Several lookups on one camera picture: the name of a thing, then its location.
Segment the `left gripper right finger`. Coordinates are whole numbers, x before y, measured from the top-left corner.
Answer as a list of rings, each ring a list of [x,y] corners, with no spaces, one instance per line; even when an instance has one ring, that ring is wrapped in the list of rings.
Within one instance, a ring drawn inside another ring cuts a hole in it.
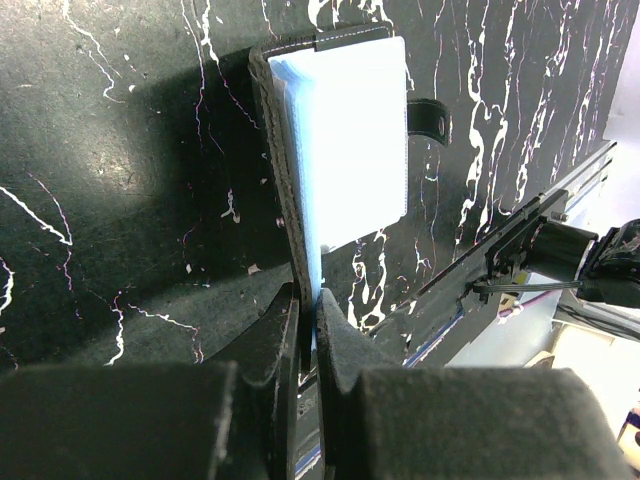
[[[406,368],[316,307],[328,479],[628,479],[596,397],[572,371]]]

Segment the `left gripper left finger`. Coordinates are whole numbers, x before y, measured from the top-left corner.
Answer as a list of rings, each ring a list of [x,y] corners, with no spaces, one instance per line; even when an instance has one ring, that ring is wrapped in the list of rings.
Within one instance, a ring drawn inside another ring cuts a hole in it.
[[[1,379],[5,479],[290,479],[297,285],[198,365],[39,366]]]

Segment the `black leather card holder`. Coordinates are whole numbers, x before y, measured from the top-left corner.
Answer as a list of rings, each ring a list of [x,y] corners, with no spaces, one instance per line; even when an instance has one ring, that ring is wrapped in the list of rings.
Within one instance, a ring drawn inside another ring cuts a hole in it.
[[[409,99],[403,38],[370,23],[252,48],[249,71],[301,308],[314,309],[322,256],[407,211],[408,139],[451,141],[448,108]]]

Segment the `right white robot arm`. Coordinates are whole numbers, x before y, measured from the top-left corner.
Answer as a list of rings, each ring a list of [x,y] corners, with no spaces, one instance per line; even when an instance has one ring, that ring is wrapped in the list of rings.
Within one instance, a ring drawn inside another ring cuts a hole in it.
[[[594,303],[639,306],[639,221],[613,227],[602,238],[593,232],[545,222],[526,250],[524,267]]]

